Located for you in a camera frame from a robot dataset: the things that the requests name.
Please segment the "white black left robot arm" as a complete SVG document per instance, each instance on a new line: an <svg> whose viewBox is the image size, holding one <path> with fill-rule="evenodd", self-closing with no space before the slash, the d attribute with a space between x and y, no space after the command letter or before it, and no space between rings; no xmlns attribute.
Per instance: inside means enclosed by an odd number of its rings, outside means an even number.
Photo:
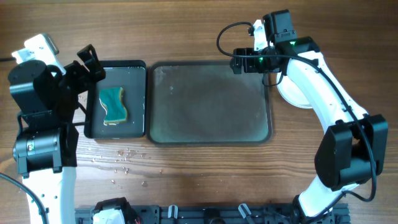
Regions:
<svg viewBox="0 0 398 224"><path fill-rule="evenodd" d="M29 200L31 223L74 223L76 148L79 132L75 111L90 122L90 108L85 108L79 94L91 91L106 76L95 48L81 49L64 68L28 60L13 68L8 80L10 94L20 108L19 132L12 152L19 187Z"/></svg>

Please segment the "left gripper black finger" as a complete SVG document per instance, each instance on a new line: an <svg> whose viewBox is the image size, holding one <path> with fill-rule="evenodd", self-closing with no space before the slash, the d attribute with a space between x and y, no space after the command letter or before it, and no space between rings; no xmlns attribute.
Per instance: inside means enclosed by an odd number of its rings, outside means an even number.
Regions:
<svg viewBox="0 0 398 224"><path fill-rule="evenodd" d="M82 93L88 91L94 85L91 73L87 68L74 60L71 64L64 67L66 74L60 81L60 87L72 93Z"/></svg>
<svg viewBox="0 0 398 224"><path fill-rule="evenodd" d="M81 49L77 53L77 56L83 61L85 67L88 69L88 77L92 82L96 83L105 79L106 72L98 60L95 48L91 44L88 44L86 47Z"/></svg>

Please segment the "large dark brown tray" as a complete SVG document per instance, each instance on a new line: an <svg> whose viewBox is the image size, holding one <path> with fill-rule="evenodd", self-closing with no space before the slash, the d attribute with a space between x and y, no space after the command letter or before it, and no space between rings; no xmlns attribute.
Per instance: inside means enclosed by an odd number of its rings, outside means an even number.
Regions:
<svg viewBox="0 0 398 224"><path fill-rule="evenodd" d="M227 60L157 62L148 71L146 135L159 146L265 143L272 118L262 79L234 74Z"/></svg>

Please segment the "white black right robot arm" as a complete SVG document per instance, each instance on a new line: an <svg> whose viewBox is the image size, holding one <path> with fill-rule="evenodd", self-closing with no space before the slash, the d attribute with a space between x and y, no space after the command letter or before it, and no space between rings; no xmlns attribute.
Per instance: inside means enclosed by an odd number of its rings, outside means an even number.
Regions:
<svg viewBox="0 0 398 224"><path fill-rule="evenodd" d="M370 115L347 94L328 68L311 37L298 37L288 10L266 14L248 24L251 48L231 53L235 74L276 73L278 88L306 99L317 115L324 136L314 158L316 177L294 198L292 223L324 219L333 206L357 186L371 183L370 202L376 195L386 151L388 123Z"/></svg>

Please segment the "white plate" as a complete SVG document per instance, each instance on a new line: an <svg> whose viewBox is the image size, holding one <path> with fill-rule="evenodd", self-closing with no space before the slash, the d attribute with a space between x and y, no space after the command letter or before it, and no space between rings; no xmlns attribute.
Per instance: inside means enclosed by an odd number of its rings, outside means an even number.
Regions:
<svg viewBox="0 0 398 224"><path fill-rule="evenodd" d="M276 81L279 83L277 85L277 89L281 97L283 97L286 102L298 108L312 109L311 104L308 102L302 91L288 78L288 76L282 76L281 73L278 73Z"/></svg>

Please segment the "green yellow sponge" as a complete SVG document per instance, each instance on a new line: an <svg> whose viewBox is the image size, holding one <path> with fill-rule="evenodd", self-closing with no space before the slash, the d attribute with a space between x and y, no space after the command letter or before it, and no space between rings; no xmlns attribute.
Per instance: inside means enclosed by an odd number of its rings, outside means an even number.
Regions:
<svg viewBox="0 0 398 224"><path fill-rule="evenodd" d="M127 109L123 104L124 89L121 86L102 89L99 102L105 110L104 125L117 125L127 121Z"/></svg>

